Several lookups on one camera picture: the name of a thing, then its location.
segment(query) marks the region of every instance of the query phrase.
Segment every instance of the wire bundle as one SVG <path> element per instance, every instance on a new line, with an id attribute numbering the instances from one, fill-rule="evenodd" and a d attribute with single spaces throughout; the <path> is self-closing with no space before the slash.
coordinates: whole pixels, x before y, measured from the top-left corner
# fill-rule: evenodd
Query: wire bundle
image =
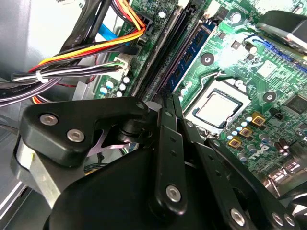
<path id="1" fill-rule="evenodd" d="M 124 44 L 142 36 L 145 31 L 145 25 L 126 0 L 116 0 L 115 6 L 120 12 L 122 12 L 124 15 L 123 17 L 126 17 L 128 21 L 133 22 L 136 28 L 135 30 L 130 31 L 125 36 L 113 39 L 111 41 L 82 44 L 67 50 L 62 50 L 59 54 L 41 61 L 38 66 L 30 69 L 28 73 L 13 74 L 12 81 L 18 82 L 22 85 L 18 85 L 11 89 L 1 90 L 0 107 L 20 102 L 31 97 L 35 97 L 33 98 L 33 101 L 37 103 L 44 102 L 45 100 L 36 95 L 58 84 L 61 79 L 65 77 L 93 76 L 118 71 L 120 68 L 119 64 L 113 67 L 100 66 L 99 68 L 93 69 L 85 69 L 89 67 L 76 66 L 80 59 L 100 53 L 120 52 L 131 55 L 137 53 L 136 48 L 124 46 Z M 46 79 L 48 78 L 48 82 L 39 82 L 37 76 L 41 76 L 42 78 Z"/>

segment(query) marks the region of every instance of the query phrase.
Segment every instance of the black wire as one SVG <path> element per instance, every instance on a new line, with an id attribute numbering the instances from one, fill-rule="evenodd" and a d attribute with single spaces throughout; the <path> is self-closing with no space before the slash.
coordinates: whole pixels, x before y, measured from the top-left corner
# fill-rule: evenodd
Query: black wire
<path id="1" fill-rule="evenodd" d="M 120 17 L 122 20 L 124 20 L 126 23 L 130 24 L 130 25 L 133 25 L 132 22 L 130 22 L 127 18 L 125 18 L 120 10 L 118 9 L 118 7 L 116 6 L 116 4 L 114 3 L 114 1 L 111 3 L 111 7 L 112 9 L 114 10 L 114 12 L 117 14 L 118 17 Z"/>

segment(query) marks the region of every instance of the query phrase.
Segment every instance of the expansion slot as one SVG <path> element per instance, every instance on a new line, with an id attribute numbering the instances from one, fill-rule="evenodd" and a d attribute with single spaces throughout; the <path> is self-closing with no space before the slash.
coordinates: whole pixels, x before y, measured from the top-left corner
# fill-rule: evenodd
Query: expansion slot
<path id="1" fill-rule="evenodd" d="M 153 53 L 153 57 L 151 62 L 144 66 L 138 76 L 138 84 L 137 87 L 134 87 L 131 91 L 130 95 L 136 96 L 138 98 L 147 101 L 144 96 L 151 95 L 146 91 L 146 89 L 152 89 L 150 87 L 152 82 L 156 81 L 156 75 L 161 69 L 161 67 L 165 63 L 165 59 L 168 57 L 170 52 L 176 46 L 180 37 L 185 32 L 187 26 L 190 23 L 192 16 L 196 11 L 195 5 L 188 5 L 185 10 L 181 7 L 177 9 L 176 13 L 169 20 L 168 25 L 165 28 L 165 36 L 163 38 L 163 43 L 160 42 L 158 49 L 156 49 Z"/>
<path id="2" fill-rule="evenodd" d="M 131 89 L 130 95 L 131 96 L 137 96 L 137 93 L 139 92 L 140 88 L 143 88 L 143 82 L 146 79 L 146 76 L 150 69 L 152 68 L 154 62 L 156 61 L 156 58 L 158 57 L 159 52 L 163 48 L 166 42 L 167 36 L 171 33 L 178 17 L 181 15 L 183 9 L 182 7 L 176 7 L 172 13 L 172 16 L 169 18 L 164 30 L 161 32 L 161 36 L 159 36 L 158 41 L 156 42 L 155 49 L 151 52 L 149 57 L 147 58 L 147 65 L 144 65 L 141 69 L 138 78 L 136 80 L 135 86 Z"/>

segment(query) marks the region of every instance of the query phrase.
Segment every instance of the screw hole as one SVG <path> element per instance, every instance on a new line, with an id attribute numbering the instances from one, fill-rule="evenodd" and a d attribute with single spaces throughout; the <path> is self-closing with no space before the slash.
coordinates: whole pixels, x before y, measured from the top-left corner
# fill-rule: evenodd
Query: screw hole
<path id="1" fill-rule="evenodd" d="M 221 174 L 220 174 L 219 171 L 215 170 L 215 173 L 216 173 L 216 175 L 217 175 L 218 177 L 221 177 Z"/>
<path id="2" fill-rule="evenodd" d="M 171 154 L 172 154 L 173 157 L 176 157 L 176 156 L 177 156 L 176 152 L 173 151 L 173 150 L 171 150 Z"/>

